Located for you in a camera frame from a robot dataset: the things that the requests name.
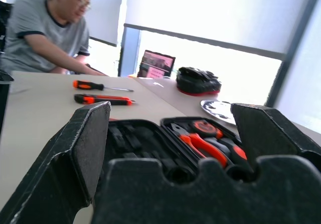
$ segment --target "red trim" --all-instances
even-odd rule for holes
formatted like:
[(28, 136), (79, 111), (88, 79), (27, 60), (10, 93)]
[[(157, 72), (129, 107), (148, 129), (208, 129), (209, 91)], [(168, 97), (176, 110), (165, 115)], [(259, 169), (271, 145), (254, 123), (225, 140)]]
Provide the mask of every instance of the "red trim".
[(188, 92), (184, 92), (182, 90), (180, 90), (179, 88), (177, 88), (180, 92), (190, 95), (190, 96), (203, 96), (203, 95), (216, 95), (218, 94), (220, 91), (216, 90), (216, 91), (212, 91), (212, 92), (202, 92), (202, 93), (188, 93)]

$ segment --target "orange pliers handle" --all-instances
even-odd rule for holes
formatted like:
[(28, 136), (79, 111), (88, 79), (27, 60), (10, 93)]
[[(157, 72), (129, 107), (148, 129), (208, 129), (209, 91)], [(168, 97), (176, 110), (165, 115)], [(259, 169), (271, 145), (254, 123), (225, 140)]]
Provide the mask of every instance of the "orange pliers handle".
[(203, 158), (206, 158), (198, 149), (205, 150), (213, 158), (217, 159), (220, 164), (225, 168), (228, 165), (228, 158), (215, 146), (207, 143), (198, 134), (180, 135), (180, 139), (189, 145), (196, 153)]
[(89, 94), (75, 94), (74, 99), (77, 103), (93, 104), (96, 102), (109, 101), (111, 105), (132, 105), (135, 101), (128, 97), (105, 96), (105, 95), (89, 95)]

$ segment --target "black office chair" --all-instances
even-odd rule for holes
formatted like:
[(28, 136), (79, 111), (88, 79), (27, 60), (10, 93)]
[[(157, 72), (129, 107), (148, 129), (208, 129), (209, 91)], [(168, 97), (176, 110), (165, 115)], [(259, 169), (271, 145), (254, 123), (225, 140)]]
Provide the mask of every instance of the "black office chair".
[(12, 9), (12, 4), (0, 1), (0, 52), (5, 49), (6, 27)]

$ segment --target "tool case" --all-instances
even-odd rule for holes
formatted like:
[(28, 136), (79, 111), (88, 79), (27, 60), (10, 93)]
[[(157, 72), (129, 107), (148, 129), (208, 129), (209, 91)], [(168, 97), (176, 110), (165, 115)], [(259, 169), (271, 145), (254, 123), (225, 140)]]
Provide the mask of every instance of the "tool case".
[[(0, 223), (320, 223), (321, 148), (275, 109), (232, 105), (240, 139), (200, 117), (109, 121), (107, 102), (80, 108), (47, 143)], [(200, 157), (172, 124), (206, 120), (245, 150), (250, 169)]]

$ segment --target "man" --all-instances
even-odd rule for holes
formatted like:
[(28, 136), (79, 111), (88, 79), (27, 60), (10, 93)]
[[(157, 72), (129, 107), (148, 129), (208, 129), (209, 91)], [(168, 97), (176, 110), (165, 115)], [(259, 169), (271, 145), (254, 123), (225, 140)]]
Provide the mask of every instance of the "man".
[(89, 32), (83, 15), (88, 8), (89, 0), (16, 0), (0, 69), (103, 75), (85, 65)]

